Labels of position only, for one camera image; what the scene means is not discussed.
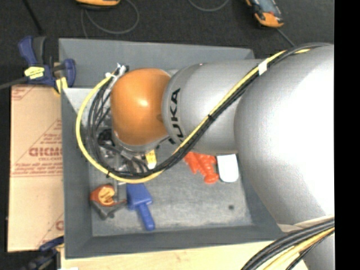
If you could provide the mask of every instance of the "black cable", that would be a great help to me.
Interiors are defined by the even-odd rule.
[[[43,35],[43,34],[44,34],[44,30],[42,29],[42,27],[41,27],[38,19],[36,18],[35,14],[34,14],[34,12],[33,12],[33,10],[32,10],[32,8],[30,7],[30,4],[29,4],[28,0],[22,0],[22,2],[24,3],[24,5],[25,5],[26,9],[28,10],[31,18],[33,19],[33,21],[34,21],[34,23],[35,23],[35,25],[36,25],[36,28],[38,29],[39,35]]]
[[[290,43],[291,46],[295,47],[295,44],[293,41],[290,40],[288,36],[285,35],[283,31],[281,31],[279,28],[276,28],[276,30],[285,38],[286,41]]]
[[[0,90],[2,89],[5,89],[5,88],[8,88],[8,87],[11,87],[11,86],[14,86],[14,85],[18,85],[18,84],[22,84],[26,82],[26,78],[25,77],[21,77],[19,79],[15,79],[13,81],[9,81],[9,82],[6,82],[6,83],[3,83],[0,85]]]
[[[287,267],[285,270],[292,270],[305,256],[306,254],[308,254],[311,250],[313,250],[317,245],[319,245],[322,241],[324,241],[326,238],[328,238],[329,236],[331,236],[332,234],[335,233],[334,231],[331,231],[329,234],[327,234],[325,237],[321,238],[319,241],[317,241],[316,243],[314,243],[313,245],[311,245],[309,248],[307,248],[306,250],[302,251],[300,253],[300,255],[293,260]]]
[[[82,11],[80,13],[80,22],[81,22],[81,26],[82,26],[85,37],[88,38],[88,34],[85,30],[84,14],[86,14],[86,17],[89,19],[89,21],[91,22],[91,24],[93,26],[95,26],[97,29],[99,29],[107,34],[121,35],[121,34],[127,34],[127,33],[131,32],[132,30],[134,30],[140,21],[140,13],[139,13],[139,10],[137,9],[136,5],[133,2],[131,2],[130,0],[125,0],[125,1],[127,1],[133,7],[133,9],[135,10],[135,13],[136,13],[136,21],[130,28],[125,29],[125,30],[120,30],[120,31],[113,31],[113,30],[106,29],[106,28],[98,25],[98,23],[96,23],[94,21],[94,19],[92,19],[92,17],[90,16],[89,12],[86,9],[82,9]]]
[[[316,234],[328,230],[335,226],[335,218],[329,219],[317,225],[304,228],[289,233],[283,238],[276,240],[267,247],[257,252],[249,261],[241,268],[241,270],[255,270],[275,255],[283,252],[287,248],[301,243]]]

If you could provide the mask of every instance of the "kuka logo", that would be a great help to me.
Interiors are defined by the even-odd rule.
[[[61,156],[62,148],[59,147],[33,147],[29,149],[29,155],[32,157],[42,157],[42,156]]]
[[[171,113],[171,121],[172,121],[172,126],[175,129],[176,133],[177,133],[177,137],[179,137],[180,141],[183,141],[184,138],[184,134],[181,131],[181,128],[178,124],[178,118],[176,117],[176,112],[178,110],[178,94],[180,92],[180,88],[175,90],[172,95],[171,95],[171,102],[170,103],[170,113]]]

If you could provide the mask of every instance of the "blue clamp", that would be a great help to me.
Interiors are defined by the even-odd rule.
[[[155,223],[147,207],[152,203],[152,198],[143,183],[127,184],[127,200],[129,210],[137,210],[141,216],[145,229],[152,231],[155,229]]]
[[[28,63],[28,67],[37,66],[44,68],[43,73],[36,78],[26,76],[28,84],[45,84],[54,87],[58,92],[56,80],[53,73],[58,70],[65,70],[67,86],[71,87],[75,82],[76,71],[75,61],[73,59],[65,59],[61,65],[52,67],[43,62],[44,41],[46,37],[26,36],[18,43],[18,48],[22,58]]]

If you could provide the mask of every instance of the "yellow cable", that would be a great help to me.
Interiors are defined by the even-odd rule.
[[[284,266],[284,263],[288,261],[290,258],[299,255],[302,251],[314,245],[319,240],[323,239],[326,235],[335,230],[335,227],[332,227],[328,230],[322,231],[321,233],[305,240],[302,243],[299,243],[296,246],[293,246],[282,255],[280,255],[277,259],[267,265],[264,270],[272,270],[272,269],[281,269],[281,266]]]
[[[154,173],[150,176],[144,177],[144,178],[139,178],[139,179],[125,179],[125,178],[120,178],[116,175],[114,175],[113,173],[109,172],[105,167],[103,167],[102,165],[100,165],[97,161],[95,161],[95,159],[93,157],[91,157],[91,155],[89,154],[89,152],[86,150],[83,141],[81,139],[81,133],[80,133],[80,128],[81,128],[81,118],[83,116],[84,110],[86,108],[86,105],[89,103],[89,100],[91,99],[92,96],[95,95],[95,93],[106,83],[109,81],[109,79],[111,79],[111,77],[107,77],[103,80],[101,80],[98,85],[96,85],[91,91],[90,93],[86,96],[86,98],[84,99],[83,103],[80,106],[79,112],[78,112],[78,116],[76,117],[76,124],[75,124],[75,133],[76,133],[76,140],[78,141],[78,145],[80,147],[81,152],[83,153],[83,155],[85,156],[85,158],[98,170],[100,170],[101,172],[109,175],[111,178],[114,178],[118,181],[122,181],[125,183],[143,183],[143,182],[147,182],[153,178],[155,178],[156,176],[158,176],[159,174],[161,174],[161,172],[157,172]]]
[[[271,56],[270,58],[266,59],[266,64],[277,58],[279,55],[283,54],[285,52],[281,51],[279,53],[276,53],[275,55]],[[209,115],[213,115],[226,101],[229,99],[231,95],[233,95],[242,85],[244,85],[245,82],[247,82],[257,71],[259,70],[258,67],[253,68],[250,72],[248,72],[239,82],[237,82],[230,91],[221,99],[221,101],[212,109],[212,111],[209,113]],[[206,116],[203,118],[203,120],[200,122],[200,124],[190,133],[189,136],[186,137],[186,139],[180,144],[180,146],[175,150],[173,154],[175,154],[181,147],[186,145],[189,140],[196,134],[196,132],[200,129],[201,126],[203,126],[207,121],[209,117]]]
[[[285,51],[281,51],[273,56],[271,56],[270,58],[266,59],[266,64],[268,64],[269,62],[271,62],[272,60],[274,60],[275,58],[277,58],[279,55],[283,54]],[[257,71],[259,70],[258,66],[253,68],[250,72],[248,72],[235,86],[233,86],[231,88],[231,90],[223,97],[223,99],[212,109],[212,111],[209,113],[209,115],[212,115],[214,112],[216,112],[225,102],[226,100],[233,95],[245,82],[247,82]],[[88,151],[86,150],[83,142],[82,142],[82,138],[81,138],[81,133],[80,133],[80,126],[81,126],[81,119],[84,113],[84,110],[87,106],[87,104],[89,103],[89,100],[91,99],[92,96],[94,96],[96,94],[96,92],[106,83],[109,81],[109,79],[111,79],[111,76],[106,77],[105,79],[101,80],[88,94],[88,96],[84,99],[83,103],[80,106],[79,112],[78,112],[78,116],[76,117],[76,125],[75,125],[75,132],[76,132],[76,140],[78,141],[78,145],[79,148],[81,150],[81,152],[83,153],[83,155],[85,156],[85,158],[98,170],[100,170],[101,172],[105,173],[107,176],[121,181],[121,182],[125,182],[125,183],[131,183],[131,184],[138,184],[138,183],[144,183],[147,181],[150,181],[152,179],[154,179],[155,177],[157,177],[158,175],[160,175],[164,170],[152,173],[151,175],[147,176],[147,177],[143,177],[143,178],[137,178],[137,179],[126,179],[126,178],[121,178],[118,177],[117,175],[115,175],[112,172],[109,172],[105,167],[103,167],[102,165],[100,165],[97,161],[95,161],[95,159],[93,157],[91,157],[91,155],[88,153]],[[196,133],[197,131],[200,129],[201,126],[203,126],[207,121],[208,121],[209,117],[206,116],[205,118],[203,118],[203,120],[200,122],[200,124],[190,133],[189,136],[186,137],[186,139],[179,145],[179,147],[176,148],[176,150],[173,152],[172,155],[176,154],[177,151],[179,151],[179,149],[181,149]]]

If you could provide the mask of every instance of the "cardboard box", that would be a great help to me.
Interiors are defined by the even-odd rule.
[[[8,251],[35,250],[64,234],[60,95],[11,89]]]

